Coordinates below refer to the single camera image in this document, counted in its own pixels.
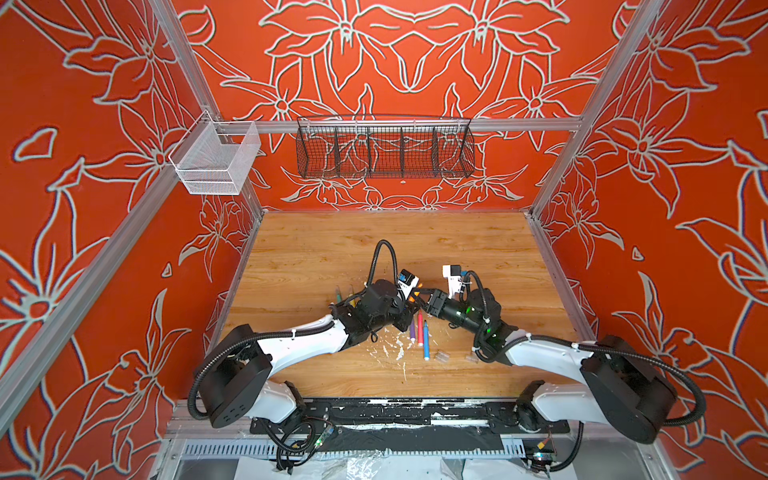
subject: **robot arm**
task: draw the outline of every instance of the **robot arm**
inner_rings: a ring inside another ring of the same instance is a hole
[[[615,336],[599,343],[573,343],[550,336],[532,335],[501,319],[501,305],[488,289],[478,288],[460,300],[441,290],[424,290],[419,306],[432,316],[448,320],[475,334],[473,349],[480,360],[510,366],[533,366],[578,382],[555,385],[532,382],[517,401],[522,428],[535,432],[558,420],[578,420],[612,425],[629,439],[652,443],[677,401],[677,390],[653,368],[666,370],[688,386],[697,397],[697,408],[679,422],[692,422],[703,415],[700,389],[680,370],[642,356]]]
[[[652,443],[662,425],[684,425],[703,415],[703,394],[693,381],[660,360],[637,354],[622,339],[609,336],[600,343],[572,343],[532,335],[503,322],[501,305],[490,290],[482,288],[474,272],[462,275],[461,287],[453,279],[452,289],[461,291],[459,300],[441,290],[415,288],[419,278],[406,270],[394,282],[372,283],[382,242],[376,248],[366,288],[331,305],[331,314],[282,332],[254,333],[248,325],[233,329],[196,372],[187,402],[190,414],[208,419],[214,428],[243,416],[295,423],[303,414],[301,395],[290,382],[270,382],[274,373],[313,356],[355,346],[387,325],[405,332],[421,308],[474,333],[473,350],[484,362],[533,366],[576,382],[537,381],[525,389],[517,399],[516,415],[518,424],[528,431],[560,420],[600,422],[611,424],[636,442]],[[394,251],[392,260],[396,265]],[[460,269],[451,267],[444,271],[455,277],[453,273]],[[469,274],[478,288],[469,291],[464,300]],[[694,392],[697,407],[692,412],[667,420],[677,391],[651,365],[675,375]],[[206,412],[197,410],[198,392]]]

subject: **wire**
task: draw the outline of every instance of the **wire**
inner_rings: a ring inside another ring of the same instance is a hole
[[[544,466],[540,465],[534,465],[531,464],[531,470],[533,470],[536,473],[539,472],[546,472],[547,470],[550,472],[559,472],[561,470],[564,470],[567,468],[571,463],[573,463],[574,458],[576,458],[576,455],[578,455],[578,451],[581,448],[581,439],[584,437],[584,423],[579,422],[578,423],[578,433],[576,434],[576,443],[574,443],[574,449],[571,450],[571,454],[566,458],[563,462],[558,463],[554,467],[546,468]]]
[[[392,247],[392,244],[384,239],[379,240],[379,242],[376,244],[376,249],[373,251],[373,259],[371,260],[371,271],[368,273],[368,281],[366,282],[366,286],[371,286],[373,282],[373,274],[376,272],[376,263],[379,261],[379,251],[382,249],[382,245],[389,248],[389,252],[392,254],[392,268],[393,268],[393,276],[394,276],[394,284],[397,286],[397,257],[395,257],[395,249]]]
[[[467,282],[467,280],[468,280],[468,278],[470,276],[475,279],[475,283],[477,283],[478,289],[480,290],[480,299],[482,300],[482,308],[483,308],[482,316],[483,316],[483,320],[487,320],[488,319],[488,301],[485,298],[485,289],[482,287],[482,282],[480,281],[480,277],[478,276],[477,273],[475,273],[474,270],[467,270],[467,273],[464,274],[464,277],[462,279],[462,282],[467,286],[467,288],[466,288],[466,290],[467,290],[467,298],[469,298],[469,286],[470,286],[470,283]],[[459,294],[459,299],[462,302],[464,301],[464,290],[463,289],[462,289],[462,291]],[[474,340],[472,346],[475,349],[475,355],[482,362],[493,363],[495,361],[495,356],[494,356],[493,359],[491,359],[490,357],[487,357],[487,356],[483,355],[480,352],[480,347],[481,346],[489,347],[489,345],[485,342],[485,338],[483,338],[483,332],[486,330],[486,328],[487,328],[487,323],[486,323],[486,326],[483,326],[483,325],[478,326],[478,329],[475,332],[475,340]]]
[[[376,343],[379,341],[379,330],[381,330],[381,328],[371,331],[371,343]]]
[[[314,455],[317,453],[318,445],[316,444],[318,439],[320,438],[320,435],[317,436],[317,438],[314,438],[316,430],[315,425],[310,421],[314,422],[324,422],[325,424],[335,428],[336,426],[333,424],[333,422],[325,419],[321,419],[320,417],[302,417],[301,422],[296,425],[292,430],[289,432],[285,432],[283,434],[283,437],[281,439],[277,438],[277,435],[270,429],[269,423],[266,422],[266,419],[259,419],[259,422],[266,432],[267,436],[270,437],[270,439],[275,442],[275,446],[277,447],[277,454],[275,461],[277,462],[277,470],[287,470],[289,475],[293,474],[293,469],[295,467],[304,465],[307,463]],[[296,440],[291,445],[286,444],[286,440],[288,437],[296,433],[302,425],[308,425],[310,428],[310,433],[307,435],[306,439]],[[290,455],[301,455],[306,454],[305,458],[302,458],[301,460],[291,460],[289,457]]]
[[[235,349],[238,349],[243,346],[249,346],[253,342],[258,342],[259,340],[265,340],[265,339],[281,339],[281,338],[290,338],[295,336],[310,336],[310,335],[316,335],[317,333],[323,333],[333,328],[335,322],[328,322],[326,325],[323,326],[317,326],[315,328],[306,329],[306,330],[297,330],[294,332],[269,332],[269,333],[254,333],[253,335],[249,335],[245,337],[244,339],[238,340],[237,342],[233,343],[232,345],[228,346],[224,350],[220,351],[218,354],[215,355],[214,358],[212,358],[208,363],[205,364],[205,366],[200,369],[200,373],[197,374],[195,377],[195,380],[192,382],[192,386],[190,387],[190,392],[187,395],[187,411],[190,413],[193,419],[196,420],[205,420],[208,417],[210,417],[211,412],[201,412],[197,408],[197,392],[200,389],[200,384],[203,382],[203,379],[205,379],[205,375],[208,374],[209,371],[213,369],[221,360],[225,359],[231,352],[233,352]]]

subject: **orange wall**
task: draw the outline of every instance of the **orange wall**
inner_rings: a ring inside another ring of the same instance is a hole
[[[144,0],[0,15],[0,372],[199,115],[166,42]],[[145,477],[252,226],[241,198],[177,185],[0,439],[0,476]]]
[[[200,114],[151,15],[72,3],[0,16],[0,374]]]
[[[661,436],[683,478],[768,475],[767,25],[764,2],[669,2],[543,219],[599,336],[707,394]]]
[[[174,4],[226,119],[293,120],[578,116],[637,3]],[[531,205],[567,136],[480,134],[472,177],[403,182],[302,180],[294,139],[270,134],[251,181],[271,210],[518,209]]]

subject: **wooden table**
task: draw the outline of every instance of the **wooden table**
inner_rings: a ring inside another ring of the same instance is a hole
[[[502,305],[502,319],[527,331],[576,340],[523,214],[347,213],[264,217],[223,335],[249,323],[256,332],[288,329],[319,319],[336,301],[362,289],[376,242],[395,247],[398,268],[419,276],[424,287],[448,289],[442,265],[457,263],[478,273]],[[389,251],[379,255],[376,279],[392,277]],[[395,327],[379,341],[319,356],[277,373],[304,396],[517,396],[536,379],[571,382],[525,367],[475,363],[472,334],[429,322],[432,359]],[[438,351],[450,355],[436,362]]]

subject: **aluminum frame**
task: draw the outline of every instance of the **aluminum frame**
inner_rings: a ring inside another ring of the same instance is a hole
[[[170,49],[174,51],[176,59],[179,62],[184,77],[192,89],[197,104],[204,110],[207,110],[214,120],[221,119],[221,111],[216,104],[214,93],[203,75],[200,64],[197,63],[192,46],[187,41],[187,34],[181,27],[181,22],[176,13],[176,8],[170,0],[149,0],[154,16],[160,28],[163,29],[165,37],[168,39]]]
[[[473,118],[472,131],[474,132],[489,132],[489,131],[577,131],[583,121],[580,117],[571,118]],[[438,119],[422,119],[417,120],[400,120],[400,121],[379,121],[379,120],[345,120],[345,121],[322,121],[315,122],[314,124],[321,125],[386,125],[386,126],[403,126],[413,127],[414,125],[431,125],[431,122],[439,121],[442,124],[445,120]],[[261,134],[295,134],[299,129],[299,125],[296,121],[279,121],[279,120],[256,120],[254,121],[259,133]],[[220,134],[225,135],[245,135],[248,131],[248,127],[251,122],[249,121],[221,121],[217,122],[217,131]]]
[[[584,311],[581,309],[574,291],[568,284],[568,278],[565,276],[565,272],[563,272],[560,262],[558,262],[558,258],[554,254],[554,250],[552,250],[552,245],[549,243],[541,222],[533,217],[530,212],[525,212],[524,215],[528,221],[528,228],[533,233],[538,251],[541,253],[541,258],[544,260],[544,265],[547,267],[549,276],[552,278],[554,288],[558,291],[558,296],[563,302],[563,308],[565,308],[565,312],[576,330],[578,340],[580,342],[595,340],[594,332],[589,326],[587,317],[584,315]]]
[[[533,201],[531,212],[533,212],[535,217],[541,218],[541,213],[552,197],[554,189],[560,183],[561,178],[568,169],[568,165],[571,164],[576,156],[578,149],[587,140],[594,123],[611,96],[611,92],[629,65],[632,55],[637,50],[637,46],[640,44],[643,36],[648,32],[651,22],[656,18],[663,3],[664,0],[644,0],[634,15],[632,15],[632,21],[624,35],[622,35],[621,40],[619,40],[618,45],[616,45],[616,52],[611,56],[611,60],[608,61],[605,71],[600,80],[598,80],[598,85],[594,88],[592,96],[590,96],[587,106],[584,108],[580,127],[568,138],[558,159],[554,162],[550,174],[547,176],[545,185],[539,190],[538,195],[536,195]]]
[[[253,185],[251,185],[249,180],[246,179],[245,186],[243,186],[243,191],[240,192],[240,194],[246,198],[251,213],[255,217],[253,220],[253,229],[250,231],[248,241],[243,245],[243,253],[240,255],[240,262],[237,264],[237,270],[232,278],[230,289],[227,291],[227,299],[224,300],[224,305],[221,312],[219,312],[219,318],[216,320],[216,329],[210,338],[208,350],[205,352],[206,355],[208,355],[208,353],[210,353],[210,351],[219,343],[221,332],[224,329],[224,324],[227,323],[227,317],[230,314],[232,302],[235,300],[237,288],[240,286],[240,280],[243,278],[243,272],[245,272],[245,268],[248,265],[250,252],[253,250],[253,244],[256,242],[256,236],[259,233],[259,228],[261,227],[261,222],[264,218],[264,210],[262,210],[259,200],[256,197],[256,193],[253,192]]]

